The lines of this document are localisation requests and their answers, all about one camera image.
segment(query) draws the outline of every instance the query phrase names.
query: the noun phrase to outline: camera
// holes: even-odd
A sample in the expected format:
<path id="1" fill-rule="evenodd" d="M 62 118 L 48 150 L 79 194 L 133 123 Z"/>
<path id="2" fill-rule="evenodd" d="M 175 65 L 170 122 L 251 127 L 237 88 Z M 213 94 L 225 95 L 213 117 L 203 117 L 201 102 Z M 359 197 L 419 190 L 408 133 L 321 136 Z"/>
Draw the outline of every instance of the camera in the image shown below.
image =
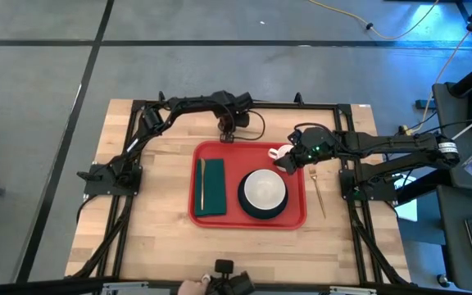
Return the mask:
<path id="1" fill-rule="evenodd" d="M 218 259 L 214 270 L 221 273 L 221 277 L 214 278 L 211 276 L 206 295 L 248 295 L 254 292 L 254 284 L 246 271 L 229 279 L 229 275 L 234 270 L 233 261 Z"/>

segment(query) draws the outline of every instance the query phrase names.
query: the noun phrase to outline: black bowl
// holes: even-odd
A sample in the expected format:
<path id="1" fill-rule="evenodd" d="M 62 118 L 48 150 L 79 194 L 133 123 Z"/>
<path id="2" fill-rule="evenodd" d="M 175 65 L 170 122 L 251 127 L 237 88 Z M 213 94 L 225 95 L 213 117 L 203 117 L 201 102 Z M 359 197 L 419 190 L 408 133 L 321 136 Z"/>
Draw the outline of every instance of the black bowl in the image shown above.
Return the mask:
<path id="1" fill-rule="evenodd" d="M 239 186 L 238 186 L 239 205 L 251 217 L 261 219 L 261 220 L 268 220 L 268 219 L 271 219 L 271 218 L 275 218 L 287 206 L 287 200 L 288 200 L 287 185 L 285 185 L 285 183 L 284 183 L 284 185 L 285 185 L 285 197 L 278 206 L 276 206 L 272 209 L 268 209 L 268 210 L 263 210 L 263 209 L 257 208 L 249 202 L 249 200 L 245 196 L 245 191 L 243 189 L 245 187 L 245 181 L 247 181 L 247 178 L 249 177 L 250 174 L 252 174 L 252 172 L 245 175 L 245 177 L 243 177 L 242 181 L 239 183 Z"/>

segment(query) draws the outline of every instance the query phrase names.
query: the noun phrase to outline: desk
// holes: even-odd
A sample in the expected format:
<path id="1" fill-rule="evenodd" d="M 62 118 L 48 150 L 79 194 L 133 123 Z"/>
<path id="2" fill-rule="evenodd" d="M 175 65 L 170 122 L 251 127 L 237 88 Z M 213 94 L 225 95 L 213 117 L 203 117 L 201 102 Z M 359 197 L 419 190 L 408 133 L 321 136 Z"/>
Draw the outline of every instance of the desk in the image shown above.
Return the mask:
<path id="1" fill-rule="evenodd" d="M 434 101 L 436 102 L 438 121 L 440 125 L 467 120 L 467 99 L 453 97 L 447 91 L 447 86 L 445 84 L 433 85 L 433 96 Z M 452 138 L 466 126 L 466 124 L 448 126 L 442 128 L 442 133 L 446 137 Z M 428 175 L 417 179 L 411 184 L 408 184 L 406 189 L 399 194 L 399 202 L 404 203 L 435 190 L 438 184 L 445 184 L 456 188 L 472 189 L 472 176 L 469 175 L 461 165 L 472 155 L 472 129 L 457 138 L 455 143 L 460 155 L 460 164 L 450 170 L 435 170 Z"/>
<path id="2" fill-rule="evenodd" d="M 472 190 L 439 185 L 437 195 L 447 242 L 447 277 L 458 288 L 472 291 L 472 248 L 464 224 L 472 219 Z"/>
<path id="3" fill-rule="evenodd" d="M 130 100 L 112 100 L 95 161 L 103 163 L 121 152 L 129 120 Z M 334 128 L 334 115 L 322 110 L 255 109 L 266 121 L 261 141 L 283 142 L 301 122 Z M 368 105 L 353 105 L 356 131 L 376 134 Z M 143 150 L 143 182 L 134 199 L 122 260 L 122 279 L 199 279 L 213 274 L 215 259 L 234 260 L 234 272 L 246 270 L 256 283 L 358 284 L 347 204 L 338 183 L 340 162 L 321 162 L 317 167 L 324 197 L 324 219 L 314 184 L 305 171 L 307 219 L 297 230 L 204 229 L 188 218 L 188 190 L 194 148 L 206 140 L 218 140 L 217 120 L 210 112 L 181 116 L 161 137 Z M 238 136 L 254 137 L 261 121 L 254 116 Z M 381 157 L 370 157 L 377 163 Z M 111 197 L 97 197 L 81 212 L 66 274 L 74 274 L 102 241 Z M 383 202 L 371 202 L 370 211 L 379 248 L 398 273 L 409 280 L 406 258 L 393 211 Z M 111 273 L 112 246 L 106 275 Z M 364 247 L 368 279 L 373 279 L 370 256 Z"/>

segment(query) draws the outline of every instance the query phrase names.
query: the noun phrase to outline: red tray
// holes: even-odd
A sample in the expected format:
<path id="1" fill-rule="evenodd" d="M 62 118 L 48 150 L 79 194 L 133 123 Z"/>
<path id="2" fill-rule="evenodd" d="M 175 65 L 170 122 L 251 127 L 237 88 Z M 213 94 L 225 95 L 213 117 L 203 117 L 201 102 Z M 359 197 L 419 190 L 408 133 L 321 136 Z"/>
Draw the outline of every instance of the red tray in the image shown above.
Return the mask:
<path id="1" fill-rule="evenodd" d="M 205 142 L 194 150 L 193 171 L 188 196 L 188 216 L 194 224 L 208 228 L 229 229 L 297 229 L 307 218 L 305 182 L 303 169 L 287 175 L 276 168 L 267 156 L 270 148 L 279 148 L 285 143 L 220 143 Z M 194 186 L 198 158 L 223 159 L 225 167 L 225 189 L 227 214 L 224 216 L 196 217 L 194 215 Z M 249 216 L 239 205 L 238 185 L 251 171 L 270 169 L 284 180 L 288 190 L 288 203 L 284 211 L 270 220 L 259 220 Z"/>

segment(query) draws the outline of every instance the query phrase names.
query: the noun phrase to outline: white bowl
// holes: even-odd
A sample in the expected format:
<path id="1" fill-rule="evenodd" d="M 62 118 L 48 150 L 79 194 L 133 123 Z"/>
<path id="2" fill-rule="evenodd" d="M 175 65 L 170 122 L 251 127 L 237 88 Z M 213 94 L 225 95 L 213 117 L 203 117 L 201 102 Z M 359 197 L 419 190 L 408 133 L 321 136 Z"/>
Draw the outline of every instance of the white bowl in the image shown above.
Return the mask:
<path id="1" fill-rule="evenodd" d="M 245 198 L 254 207 L 270 210 L 279 206 L 285 198 L 285 183 L 272 170 L 261 169 L 252 172 L 243 186 Z"/>

